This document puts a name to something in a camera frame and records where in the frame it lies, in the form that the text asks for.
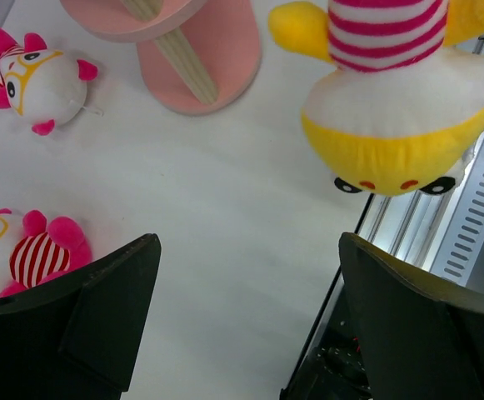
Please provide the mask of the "yellow chick plush striped shirt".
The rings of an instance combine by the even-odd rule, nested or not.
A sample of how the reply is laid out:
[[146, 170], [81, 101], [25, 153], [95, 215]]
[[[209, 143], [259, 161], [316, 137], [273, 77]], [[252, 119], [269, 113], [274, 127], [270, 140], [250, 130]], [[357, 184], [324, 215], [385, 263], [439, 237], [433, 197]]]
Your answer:
[[484, 131], [484, 1], [295, 1], [270, 11], [284, 50], [334, 65], [302, 105], [308, 142], [344, 193], [439, 196]]

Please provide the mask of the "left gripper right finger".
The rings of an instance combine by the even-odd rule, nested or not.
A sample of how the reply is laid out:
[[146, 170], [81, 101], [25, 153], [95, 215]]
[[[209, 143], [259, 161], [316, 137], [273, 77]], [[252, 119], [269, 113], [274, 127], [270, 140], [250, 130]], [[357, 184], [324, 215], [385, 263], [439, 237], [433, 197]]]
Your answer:
[[339, 257], [375, 399], [484, 399], [484, 294], [354, 233]]

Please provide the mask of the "white bird plush pink bow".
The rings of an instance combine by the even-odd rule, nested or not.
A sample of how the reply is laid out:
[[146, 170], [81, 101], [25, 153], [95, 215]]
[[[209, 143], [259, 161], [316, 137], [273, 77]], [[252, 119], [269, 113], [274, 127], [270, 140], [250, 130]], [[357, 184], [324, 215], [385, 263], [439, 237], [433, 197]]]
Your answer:
[[12, 109], [39, 136], [85, 108], [87, 84], [98, 75], [95, 64], [49, 48], [34, 32], [20, 44], [0, 28], [0, 109]]

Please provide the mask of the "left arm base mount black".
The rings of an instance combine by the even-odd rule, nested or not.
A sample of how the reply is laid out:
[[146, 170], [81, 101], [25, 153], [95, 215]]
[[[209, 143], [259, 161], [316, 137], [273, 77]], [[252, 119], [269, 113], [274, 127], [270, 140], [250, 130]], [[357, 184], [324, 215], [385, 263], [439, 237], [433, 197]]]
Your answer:
[[371, 399], [372, 390], [353, 332], [338, 272], [303, 344], [280, 399]]

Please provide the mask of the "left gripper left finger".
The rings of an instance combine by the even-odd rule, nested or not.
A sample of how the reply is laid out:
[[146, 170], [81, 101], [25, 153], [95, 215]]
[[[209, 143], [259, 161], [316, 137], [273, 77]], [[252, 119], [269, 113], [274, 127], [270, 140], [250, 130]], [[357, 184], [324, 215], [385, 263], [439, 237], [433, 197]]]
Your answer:
[[145, 234], [0, 299], [0, 399], [119, 399], [129, 389], [161, 257]]

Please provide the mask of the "white panda plush pink limbs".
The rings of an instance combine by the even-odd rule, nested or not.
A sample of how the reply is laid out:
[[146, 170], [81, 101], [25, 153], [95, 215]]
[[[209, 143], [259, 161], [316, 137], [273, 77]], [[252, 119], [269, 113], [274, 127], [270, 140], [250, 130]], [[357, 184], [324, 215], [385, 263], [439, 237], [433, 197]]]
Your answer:
[[80, 225], [49, 221], [39, 210], [0, 209], [0, 298], [24, 292], [87, 266], [92, 249]]

